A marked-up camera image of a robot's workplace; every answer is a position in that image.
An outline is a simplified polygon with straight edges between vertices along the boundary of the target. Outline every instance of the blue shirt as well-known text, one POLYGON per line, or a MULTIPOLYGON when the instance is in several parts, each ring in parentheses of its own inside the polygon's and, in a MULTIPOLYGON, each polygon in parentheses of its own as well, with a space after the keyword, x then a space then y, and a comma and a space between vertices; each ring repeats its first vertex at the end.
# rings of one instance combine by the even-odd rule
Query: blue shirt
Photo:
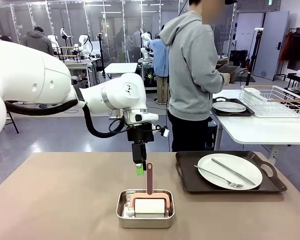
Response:
POLYGON ((165 46, 161 39, 149 41, 147 45, 154 52, 152 67, 155 75, 159 77, 168 77, 169 47, 165 46))

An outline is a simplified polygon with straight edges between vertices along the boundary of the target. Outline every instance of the white wire basket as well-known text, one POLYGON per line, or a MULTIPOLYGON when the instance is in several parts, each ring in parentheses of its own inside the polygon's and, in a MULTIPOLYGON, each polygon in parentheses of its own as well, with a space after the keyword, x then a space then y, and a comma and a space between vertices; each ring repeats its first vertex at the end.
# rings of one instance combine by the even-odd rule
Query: white wire basket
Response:
POLYGON ((242 86, 240 101, 259 118, 300 117, 300 96, 279 86, 242 86))

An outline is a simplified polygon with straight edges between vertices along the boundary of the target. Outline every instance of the beige pants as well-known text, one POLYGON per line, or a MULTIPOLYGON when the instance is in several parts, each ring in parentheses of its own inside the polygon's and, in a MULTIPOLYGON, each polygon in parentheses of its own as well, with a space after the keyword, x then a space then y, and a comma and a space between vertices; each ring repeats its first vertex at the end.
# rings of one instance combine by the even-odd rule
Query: beige pants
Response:
POLYGON ((158 103, 166 104, 170 99, 170 91, 168 90, 168 78, 162 76, 156 76, 156 94, 158 97, 158 103))

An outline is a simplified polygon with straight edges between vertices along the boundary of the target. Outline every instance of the red garment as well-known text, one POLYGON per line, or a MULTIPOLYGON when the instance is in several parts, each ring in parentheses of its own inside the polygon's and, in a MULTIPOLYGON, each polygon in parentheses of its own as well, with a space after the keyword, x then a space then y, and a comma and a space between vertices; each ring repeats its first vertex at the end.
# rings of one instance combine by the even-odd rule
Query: red garment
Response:
POLYGON ((292 36, 293 36, 293 33, 291 31, 287 35, 285 35, 284 45, 283 45, 283 48, 282 48, 282 51, 281 51, 281 54, 280 54, 280 57, 279 57, 279 62, 289 60, 289 58, 287 56, 287 51, 289 49, 289 46, 290 46, 290 43, 291 43, 291 40, 292 40, 292 36))

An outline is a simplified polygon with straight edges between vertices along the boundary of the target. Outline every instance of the hand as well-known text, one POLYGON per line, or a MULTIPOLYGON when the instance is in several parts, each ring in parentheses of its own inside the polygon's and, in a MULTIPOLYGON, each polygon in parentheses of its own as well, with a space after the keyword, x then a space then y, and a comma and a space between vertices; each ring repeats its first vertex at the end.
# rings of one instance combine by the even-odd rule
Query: hand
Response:
POLYGON ((223 73, 223 77, 224 77, 224 85, 228 85, 230 83, 230 73, 223 73))

